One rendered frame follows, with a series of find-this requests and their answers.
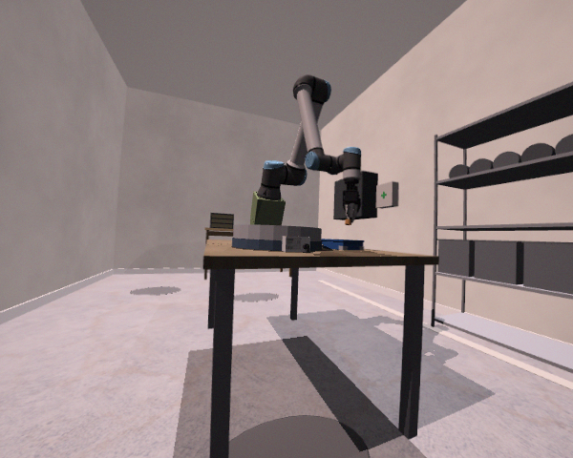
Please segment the blue crate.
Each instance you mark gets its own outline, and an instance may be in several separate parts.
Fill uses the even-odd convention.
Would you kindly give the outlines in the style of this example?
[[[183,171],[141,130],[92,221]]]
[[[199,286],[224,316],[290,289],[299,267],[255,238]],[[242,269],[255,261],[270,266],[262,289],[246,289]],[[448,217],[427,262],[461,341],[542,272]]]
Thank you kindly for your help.
[[[321,239],[322,248],[337,250],[364,250],[364,240]]]

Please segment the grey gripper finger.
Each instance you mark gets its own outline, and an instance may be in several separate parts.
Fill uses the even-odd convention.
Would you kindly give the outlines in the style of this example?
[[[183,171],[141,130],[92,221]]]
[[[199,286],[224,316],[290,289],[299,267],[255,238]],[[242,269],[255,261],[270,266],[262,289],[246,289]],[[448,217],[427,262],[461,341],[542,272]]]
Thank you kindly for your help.
[[[350,219],[350,206],[348,203],[345,202],[345,200],[343,201],[343,208],[345,210],[347,218]],[[348,209],[348,213],[347,213],[347,209]]]
[[[360,206],[361,206],[361,201],[360,201],[360,200],[361,200],[361,198],[358,199],[358,202],[355,202],[354,205],[352,206],[353,213],[352,213],[351,223],[353,223],[353,221],[354,221],[354,219],[355,219],[355,217],[356,217],[356,215],[357,215],[357,213],[358,213],[358,211],[359,211],[359,209],[360,209]]]

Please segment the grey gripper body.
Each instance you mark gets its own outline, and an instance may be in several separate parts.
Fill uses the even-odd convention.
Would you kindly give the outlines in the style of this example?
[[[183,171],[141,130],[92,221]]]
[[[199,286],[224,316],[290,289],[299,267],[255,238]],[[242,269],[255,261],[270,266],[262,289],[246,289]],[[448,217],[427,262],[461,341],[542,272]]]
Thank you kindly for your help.
[[[347,184],[347,180],[348,180],[348,184]],[[348,204],[355,203],[355,202],[357,202],[357,198],[359,199],[359,196],[357,196],[357,190],[354,190],[354,192],[351,191],[351,189],[354,189],[354,182],[355,182],[355,184],[359,183],[359,179],[347,178],[345,180],[345,184],[347,184],[347,190],[343,191],[343,196],[345,195],[345,202]]]

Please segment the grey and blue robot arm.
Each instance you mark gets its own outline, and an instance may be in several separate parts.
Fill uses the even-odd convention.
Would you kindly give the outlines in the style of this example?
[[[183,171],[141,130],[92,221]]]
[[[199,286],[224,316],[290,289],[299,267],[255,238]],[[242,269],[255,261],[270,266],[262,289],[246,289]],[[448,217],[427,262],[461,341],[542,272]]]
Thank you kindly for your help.
[[[331,86],[324,79],[303,75],[296,80],[293,95],[296,100],[298,98],[301,124],[291,159],[286,165],[265,162],[258,197],[278,200],[281,199],[281,184],[303,185],[307,179],[306,166],[312,171],[327,172],[330,175],[343,172],[344,181],[347,178],[361,179],[362,155],[359,148],[347,147],[340,156],[324,154],[317,122],[324,102],[329,100],[330,93]]]

